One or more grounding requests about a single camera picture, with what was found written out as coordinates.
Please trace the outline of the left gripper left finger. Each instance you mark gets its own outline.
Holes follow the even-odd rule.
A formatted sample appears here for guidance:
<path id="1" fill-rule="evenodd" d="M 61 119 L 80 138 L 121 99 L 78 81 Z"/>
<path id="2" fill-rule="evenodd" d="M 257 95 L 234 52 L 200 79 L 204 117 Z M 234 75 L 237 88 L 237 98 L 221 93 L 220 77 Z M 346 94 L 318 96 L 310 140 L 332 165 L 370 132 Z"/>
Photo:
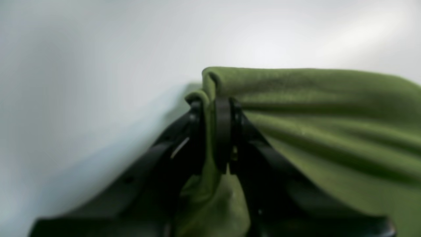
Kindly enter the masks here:
<path id="1" fill-rule="evenodd" d="M 39 219 L 31 237 L 174 237 L 184 185 L 201 174 L 203 104 L 169 125 L 153 145 L 99 195 L 56 218 Z"/>

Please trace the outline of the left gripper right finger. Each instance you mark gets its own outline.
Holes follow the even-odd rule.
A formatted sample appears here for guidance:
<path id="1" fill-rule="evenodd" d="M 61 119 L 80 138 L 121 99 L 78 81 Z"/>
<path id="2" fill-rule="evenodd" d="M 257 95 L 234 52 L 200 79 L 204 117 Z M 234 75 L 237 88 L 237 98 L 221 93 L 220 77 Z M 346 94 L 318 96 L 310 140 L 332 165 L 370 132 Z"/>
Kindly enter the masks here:
<path id="1" fill-rule="evenodd" d="M 298 170 L 245 117 L 238 102 L 214 101 L 215 163 L 234 174 L 246 199 L 248 237 L 395 237 L 385 216 L 364 214 Z"/>

